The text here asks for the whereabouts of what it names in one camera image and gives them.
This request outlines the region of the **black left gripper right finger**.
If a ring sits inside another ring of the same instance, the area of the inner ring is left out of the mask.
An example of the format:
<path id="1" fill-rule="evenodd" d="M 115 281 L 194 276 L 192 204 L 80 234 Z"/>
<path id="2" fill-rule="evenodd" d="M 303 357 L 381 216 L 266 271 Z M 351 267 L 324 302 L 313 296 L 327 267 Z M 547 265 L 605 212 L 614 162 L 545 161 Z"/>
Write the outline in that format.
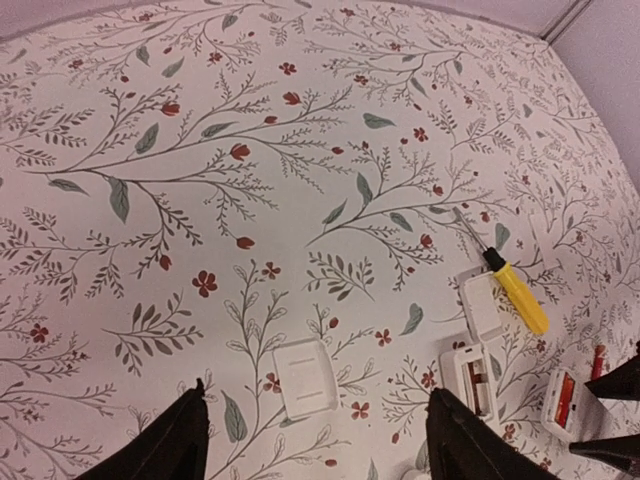
<path id="1" fill-rule="evenodd" d="M 426 437 L 433 479 L 555 478 L 507 444 L 444 388 L 436 388 L 430 395 Z"/>

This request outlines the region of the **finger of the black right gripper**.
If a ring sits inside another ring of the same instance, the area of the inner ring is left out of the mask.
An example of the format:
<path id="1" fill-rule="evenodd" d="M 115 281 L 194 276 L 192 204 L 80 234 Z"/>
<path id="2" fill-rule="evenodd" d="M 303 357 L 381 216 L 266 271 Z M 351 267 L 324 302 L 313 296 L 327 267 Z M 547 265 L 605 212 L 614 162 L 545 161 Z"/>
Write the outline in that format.
<path id="1" fill-rule="evenodd" d="M 638 473 L 640 435 L 572 442 L 569 451 L 578 456 L 602 462 L 623 473 Z"/>
<path id="2" fill-rule="evenodd" d="M 636 343 L 636 355 L 608 374 L 591 380 L 586 388 L 597 398 L 614 400 L 640 399 L 639 343 Z"/>

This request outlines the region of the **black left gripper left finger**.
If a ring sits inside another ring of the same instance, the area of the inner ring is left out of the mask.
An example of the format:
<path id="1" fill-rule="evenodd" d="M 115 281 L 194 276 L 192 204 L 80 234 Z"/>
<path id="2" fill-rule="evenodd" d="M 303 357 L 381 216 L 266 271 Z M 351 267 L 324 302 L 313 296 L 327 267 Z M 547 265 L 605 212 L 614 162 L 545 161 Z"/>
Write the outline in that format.
<path id="1" fill-rule="evenodd" d="M 210 426 L 204 396 L 204 383 L 198 379 L 134 440 L 79 477 L 202 480 Z"/>

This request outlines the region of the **white remote control with batteries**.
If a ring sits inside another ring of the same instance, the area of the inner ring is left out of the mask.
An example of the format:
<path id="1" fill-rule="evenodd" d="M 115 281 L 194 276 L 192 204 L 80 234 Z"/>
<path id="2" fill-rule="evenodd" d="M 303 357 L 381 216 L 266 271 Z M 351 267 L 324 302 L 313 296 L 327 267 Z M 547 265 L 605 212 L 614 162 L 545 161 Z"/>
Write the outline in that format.
<path id="1" fill-rule="evenodd" d="M 491 429 L 498 429 L 496 381 L 484 347 L 474 344 L 451 350 L 441 354 L 439 362 L 442 386 Z"/>

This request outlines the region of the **yellow handled screwdriver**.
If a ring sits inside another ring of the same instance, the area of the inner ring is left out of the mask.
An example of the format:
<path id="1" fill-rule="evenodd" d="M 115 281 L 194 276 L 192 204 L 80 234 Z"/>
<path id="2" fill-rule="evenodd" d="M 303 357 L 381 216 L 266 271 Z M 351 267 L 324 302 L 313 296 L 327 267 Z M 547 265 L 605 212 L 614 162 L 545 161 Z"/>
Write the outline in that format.
<path id="1" fill-rule="evenodd" d="M 511 264 L 507 262 L 495 247 L 490 247 L 480 238 L 471 227 L 458 207 L 453 208 L 455 219 L 461 223 L 477 245 L 481 255 L 493 272 L 494 278 L 502 286 L 508 299 L 521 316 L 522 320 L 535 335 L 542 335 L 549 330 L 549 319 L 535 298 L 530 288 L 518 277 Z"/>

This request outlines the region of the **small white battery cover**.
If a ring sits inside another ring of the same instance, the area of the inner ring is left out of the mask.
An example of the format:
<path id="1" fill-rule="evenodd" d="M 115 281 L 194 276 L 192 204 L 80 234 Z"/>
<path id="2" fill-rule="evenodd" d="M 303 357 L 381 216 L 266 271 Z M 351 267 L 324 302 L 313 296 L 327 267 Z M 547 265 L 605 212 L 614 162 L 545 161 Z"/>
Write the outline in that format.
<path id="1" fill-rule="evenodd" d="M 498 287 L 493 273 L 484 267 L 474 267 L 457 276 L 459 296 L 471 338 L 489 344 L 503 332 L 493 290 Z"/>

